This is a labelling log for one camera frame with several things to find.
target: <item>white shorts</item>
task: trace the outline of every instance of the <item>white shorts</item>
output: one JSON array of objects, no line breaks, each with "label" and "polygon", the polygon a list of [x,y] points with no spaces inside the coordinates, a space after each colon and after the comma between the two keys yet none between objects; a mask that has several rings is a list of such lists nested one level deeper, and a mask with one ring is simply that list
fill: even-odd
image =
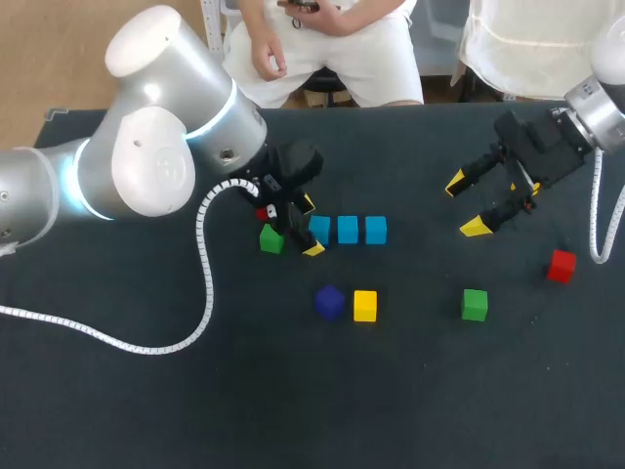
[{"label": "white shorts", "polygon": [[317,70],[335,71],[361,107],[397,101],[423,103],[419,70],[406,17],[390,14],[346,37],[293,27],[279,8],[266,19],[280,38],[287,75],[267,82],[252,65],[251,39],[242,21],[232,32],[224,68],[241,91],[260,107],[281,107]]}]

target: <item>hand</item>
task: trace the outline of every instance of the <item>hand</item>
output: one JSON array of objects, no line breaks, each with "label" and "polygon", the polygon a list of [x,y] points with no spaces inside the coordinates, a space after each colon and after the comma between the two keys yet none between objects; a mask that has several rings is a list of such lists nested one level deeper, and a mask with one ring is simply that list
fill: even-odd
[{"label": "hand", "polygon": [[[275,57],[278,70],[273,68],[271,57]],[[280,38],[270,29],[252,36],[252,64],[266,81],[286,76],[286,60]]]},{"label": "hand", "polygon": [[311,13],[307,7],[278,2],[284,7],[284,12],[298,20],[304,27],[327,34],[328,36],[348,36],[352,33],[349,22],[343,16],[339,8],[334,6],[330,0],[316,0],[319,4],[319,11]]}]

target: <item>person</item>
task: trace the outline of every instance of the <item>person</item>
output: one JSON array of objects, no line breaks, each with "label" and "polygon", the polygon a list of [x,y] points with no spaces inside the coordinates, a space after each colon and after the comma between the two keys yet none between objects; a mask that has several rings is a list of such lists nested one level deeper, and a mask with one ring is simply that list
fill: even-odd
[{"label": "person", "polygon": [[423,103],[408,27],[416,0],[239,0],[224,68],[259,107],[281,107],[324,66],[361,107]]}]

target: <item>dark blue cube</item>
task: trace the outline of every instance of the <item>dark blue cube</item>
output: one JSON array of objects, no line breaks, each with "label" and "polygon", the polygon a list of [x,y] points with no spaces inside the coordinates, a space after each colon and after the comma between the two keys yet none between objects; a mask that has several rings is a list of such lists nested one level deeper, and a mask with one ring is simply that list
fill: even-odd
[{"label": "dark blue cube", "polygon": [[314,307],[327,320],[335,320],[345,310],[345,295],[332,285],[324,286],[314,295]]}]

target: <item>knee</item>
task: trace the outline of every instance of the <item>knee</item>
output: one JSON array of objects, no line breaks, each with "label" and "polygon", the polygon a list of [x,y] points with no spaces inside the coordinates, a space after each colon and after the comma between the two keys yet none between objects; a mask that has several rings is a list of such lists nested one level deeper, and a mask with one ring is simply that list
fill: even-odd
[{"label": "knee", "polygon": [[419,103],[418,101],[394,101],[392,103],[386,103],[382,105],[382,107],[392,107],[392,106],[418,106],[423,103]]}]

